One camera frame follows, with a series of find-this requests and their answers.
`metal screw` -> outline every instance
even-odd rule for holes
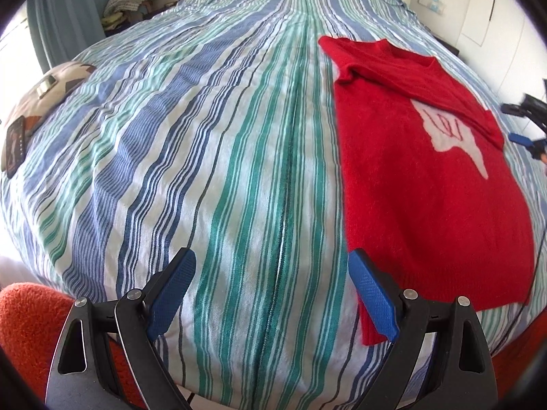
[[[461,305],[461,306],[470,306],[471,305],[471,301],[465,297],[465,296],[460,296],[458,298],[458,303]]]
[[[411,288],[407,288],[405,291],[403,291],[403,296],[411,301],[413,301],[414,299],[418,299],[418,293],[416,292],[416,290],[412,290]]]
[[[142,291],[139,290],[138,288],[136,288],[136,289],[131,290],[130,292],[128,292],[128,299],[129,299],[130,301],[136,301],[136,300],[139,299],[141,296],[142,296]]]
[[[87,302],[88,302],[88,299],[86,297],[78,297],[78,299],[74,301],[74,305],[79,308],[80,306],[86,305]]]

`blue clamp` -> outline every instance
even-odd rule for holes
[[[400,289],[393,278],[376,268],[362,249],[348,255],[349,276],[373,321],[376,331],[393,342],[403,316]]]
[[[169,329],[195,273],[196,255],[191,249],[182,248],[169,265],[146,284],[143,292],[149,309],[147,336],[151,342]]]
[[[531,140],[528,137],[515,133],[510,133],[507,138],[510,142],[524,146],[535,160],[541,160],[542,154],[545,154],[547,139]]]

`white hand graphic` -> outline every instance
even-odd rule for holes
[[[461,148],[471,157],[482,177],[488,180],[482,153],[475,143],[471,129],[454,114],[417,100],[411,101],[422,117],[423,129],[430,135],[433,148],[439,152],[448,151],[454,146]]]

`striped bedspread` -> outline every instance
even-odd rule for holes
[[[322,35],[433,54],[504,133],[517,130],[400,0],[182,0],[77,57],[97,71],[40,128],[17,175],[2,176],[24,260],[74,297],[112,300],[180,247],[195,251],[157,347],[176,383],[233,408],[350,408],[388,348],[361,344]],[[508,143],[505,156],[538,249],[545,177],[523,148]],[[545,307],[546,261],[544,246],[512,337]],[[519,307],[480,313],[490,347]]]

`wall outlet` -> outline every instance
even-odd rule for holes
[[[445,4],[441,0],[418,0],[418,4],[439,15],[444,13]]]

